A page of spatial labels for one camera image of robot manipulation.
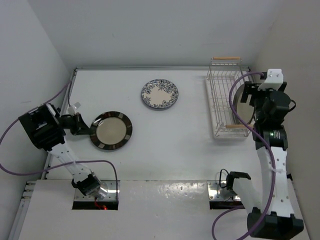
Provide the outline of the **metal rimmed plate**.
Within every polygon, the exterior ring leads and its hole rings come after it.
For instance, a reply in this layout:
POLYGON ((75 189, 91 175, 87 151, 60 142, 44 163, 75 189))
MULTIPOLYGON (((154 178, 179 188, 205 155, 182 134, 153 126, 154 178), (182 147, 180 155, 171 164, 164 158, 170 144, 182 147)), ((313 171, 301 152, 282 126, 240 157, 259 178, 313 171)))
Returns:
POLYGON ((254 107, 250 105, 251 96, 248 97, 247 102, 241 102, 244 88, 245 84, 242 84, 236 90, 232 104, 240 118, 249 125, 254 119, 254 107))

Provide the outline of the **dark striped rim plate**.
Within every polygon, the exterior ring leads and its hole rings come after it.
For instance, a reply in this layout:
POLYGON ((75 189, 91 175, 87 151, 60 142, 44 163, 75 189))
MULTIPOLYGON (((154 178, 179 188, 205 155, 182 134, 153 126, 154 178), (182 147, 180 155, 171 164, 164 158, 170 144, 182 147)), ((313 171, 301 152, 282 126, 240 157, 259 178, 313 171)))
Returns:
POLYGON ((91 123, 89 138, 97 148, 114 151, 123 147, 132 133, 133 124, 124 113, 108 111, 100 114, 91 123))

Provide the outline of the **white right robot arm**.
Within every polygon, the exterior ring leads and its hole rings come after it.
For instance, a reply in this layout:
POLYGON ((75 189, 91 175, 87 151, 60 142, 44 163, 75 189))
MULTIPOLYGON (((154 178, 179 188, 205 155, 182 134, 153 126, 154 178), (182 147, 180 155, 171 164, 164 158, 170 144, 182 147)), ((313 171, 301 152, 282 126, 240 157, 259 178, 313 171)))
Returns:
POLYGON ((240 101, 248 102, 255 114, 250 130, 260 162, 262 190, 255 190, 248 173, 237 171, 228 174, 226 188, 240 197, 252 238, 291 240, 304 230, 303 220, 295 216, 288 190, 288 138, 282 123, 296 103, 284 92, 286 85, 273 89, 249 81, 243 84, 240 101))

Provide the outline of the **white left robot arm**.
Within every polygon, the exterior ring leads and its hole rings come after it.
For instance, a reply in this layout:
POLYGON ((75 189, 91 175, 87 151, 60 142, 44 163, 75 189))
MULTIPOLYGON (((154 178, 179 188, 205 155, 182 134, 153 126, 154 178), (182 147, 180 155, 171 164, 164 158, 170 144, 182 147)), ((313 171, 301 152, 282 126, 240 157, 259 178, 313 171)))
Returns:
POLYGON ((79 163, 66 140, 65 130, 72 134, 87 134, 88 126, 77 113, 60 115, 51 103, 36 107, 18 117, 32 144, 55 156, 72 176, 71 184, 84 196, 99 197, 101 181, 90 168, 79 163))

